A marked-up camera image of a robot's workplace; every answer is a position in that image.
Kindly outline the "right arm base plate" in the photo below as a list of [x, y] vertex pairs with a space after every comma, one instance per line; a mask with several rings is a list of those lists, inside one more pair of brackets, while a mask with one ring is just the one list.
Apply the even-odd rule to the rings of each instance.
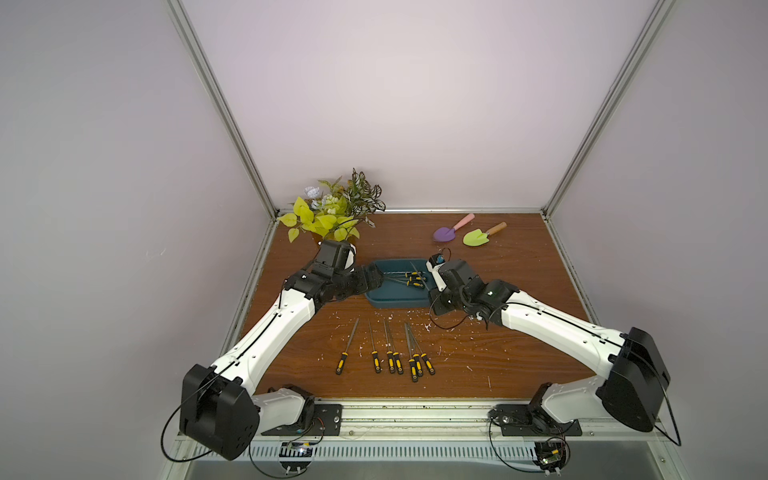
[[488, 419], [503, 436], [582, 436], [578, 420], [562, 423], [544, 411], [543, 396], [551, 386], [542, 384], [528, 404], [497, 404], [488, 412]]

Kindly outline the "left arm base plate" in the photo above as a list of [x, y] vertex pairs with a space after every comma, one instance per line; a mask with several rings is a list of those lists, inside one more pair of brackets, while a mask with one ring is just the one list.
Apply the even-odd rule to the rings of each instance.
[[342, 419], [341, 404], [312, 403], [304, 407], [296, 422], [267, 430], [262, 436], [338, 436]]

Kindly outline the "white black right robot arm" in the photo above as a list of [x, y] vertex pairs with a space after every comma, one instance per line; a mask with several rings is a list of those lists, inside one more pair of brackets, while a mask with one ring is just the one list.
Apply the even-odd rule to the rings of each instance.
[[588, 418], [612, 418], [639, 432], [657, 425], [670, 375], [653, 337], [601, 327], [551, 307], [503, 280], [484, 282], [464, 260], [436, 254], [426, 262], [435, 286], [430, 309], [463, 311], [486, 323], [531, 336], [577, 360], [592, 376], [542, 384], [527, 406], [537, 432], [563, 431]]

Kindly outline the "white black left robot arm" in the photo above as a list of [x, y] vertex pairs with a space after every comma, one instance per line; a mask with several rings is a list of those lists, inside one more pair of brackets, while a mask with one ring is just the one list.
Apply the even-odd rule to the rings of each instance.
[[384, 274], [358, 265], [356, 248], [324, 241], [314, 259], [284, 280], [275, 302], [257, 324], [211, 365], [194, 365], [182, 381], [179, 430], [226, 460], [252, 440], [279, 427], [310, 429], [314, 397], [296, 387], [256, 389], [289, 340], [332, 302], [379, 288]]

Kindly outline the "eleventh needle file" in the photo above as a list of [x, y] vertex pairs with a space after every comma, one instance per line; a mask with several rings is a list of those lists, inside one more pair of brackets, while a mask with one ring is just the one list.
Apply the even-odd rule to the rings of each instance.
[[403, 278], [423, 278], [424, 277], [424, 274], [418, 271], [385, 272], [384, 275], [394, 276], [394, 277], [403, 277]]

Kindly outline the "teal plastic storage box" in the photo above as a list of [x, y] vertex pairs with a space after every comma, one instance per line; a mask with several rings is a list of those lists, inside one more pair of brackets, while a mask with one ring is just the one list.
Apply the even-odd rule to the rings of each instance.
[[373, 264], [376, 264], [383, 273], [394, 271], [422, 272], [426, 288], [411, 288], [384, 280], [380, 288], [365, 293], [365, 298], [374, 308], [380, 309], [429, 307], [430, 291], [436, 286], [431, 274], [427, 271], [426, 261], [424, 258], [375, 260]]

